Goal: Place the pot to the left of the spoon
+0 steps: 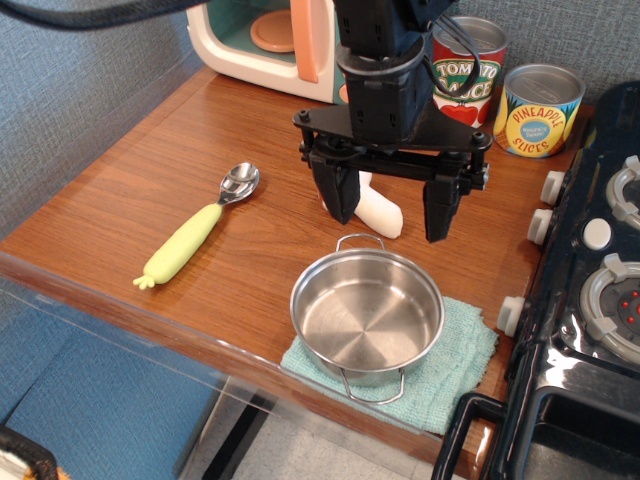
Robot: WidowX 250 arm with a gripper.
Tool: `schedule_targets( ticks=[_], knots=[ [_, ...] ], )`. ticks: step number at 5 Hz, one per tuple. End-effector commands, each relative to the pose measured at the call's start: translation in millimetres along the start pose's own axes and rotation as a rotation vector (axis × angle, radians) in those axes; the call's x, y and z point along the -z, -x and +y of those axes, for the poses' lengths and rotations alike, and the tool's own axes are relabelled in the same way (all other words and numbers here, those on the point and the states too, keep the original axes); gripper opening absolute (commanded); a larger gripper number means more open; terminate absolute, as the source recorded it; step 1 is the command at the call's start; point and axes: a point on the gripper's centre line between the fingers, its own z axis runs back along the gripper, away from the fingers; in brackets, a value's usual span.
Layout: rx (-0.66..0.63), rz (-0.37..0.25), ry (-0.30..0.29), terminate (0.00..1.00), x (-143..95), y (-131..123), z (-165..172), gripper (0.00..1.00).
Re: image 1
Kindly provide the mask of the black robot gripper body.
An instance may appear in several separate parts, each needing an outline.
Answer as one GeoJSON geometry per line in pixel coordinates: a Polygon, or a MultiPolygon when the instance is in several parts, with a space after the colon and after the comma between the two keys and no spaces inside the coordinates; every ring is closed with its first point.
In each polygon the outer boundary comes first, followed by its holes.
{"type": "Polygon", "coordinates": [[[393,53],[337,46],[347,104],[303,109],[293,118],[302,159],[319,186],[346,190],[354,185],[351,172],[362,170],[443,190],[484,189],[491,140],[435,105],[430,47],[430,38],[417,33],[393,53]]]}

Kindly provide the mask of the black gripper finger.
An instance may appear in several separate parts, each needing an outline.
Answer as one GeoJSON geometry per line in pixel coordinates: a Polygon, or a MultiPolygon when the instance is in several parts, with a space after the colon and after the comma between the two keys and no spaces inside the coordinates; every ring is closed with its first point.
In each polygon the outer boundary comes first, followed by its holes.
{"type": "Polygon", "coordinates": [[[311,170],[330,215],[342,225],[349,223],[360,201],[359,171],[319,161],[311,163],[311,170]]]}
{"type": "Polygon", "coordinates": [[[423,189],[426,239],[444,240],[457,213],[461,197],[468,194],[465,180],[460,175],[437,174],[427,180],[423,189]]]}

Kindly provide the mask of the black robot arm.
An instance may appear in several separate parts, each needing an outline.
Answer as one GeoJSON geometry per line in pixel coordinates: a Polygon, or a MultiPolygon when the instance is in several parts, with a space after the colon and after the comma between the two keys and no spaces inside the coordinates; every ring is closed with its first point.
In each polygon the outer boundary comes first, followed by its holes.
{"type": "Polygon", "coordinates": [[[481,70],[472,37],[449,15],[448,1],[337,1],[336,63],[346,80],[345,105],[303,109],[293,118],[300,152],[331,216],[355,214],[362,171],[420,180],[426,238],[447,237],[460,199],[484,188],[484,154],[492,140],[445,115],[433,102],[439,87],[433,32],[450,34],[473,59],[462,95],[481,70]]]}

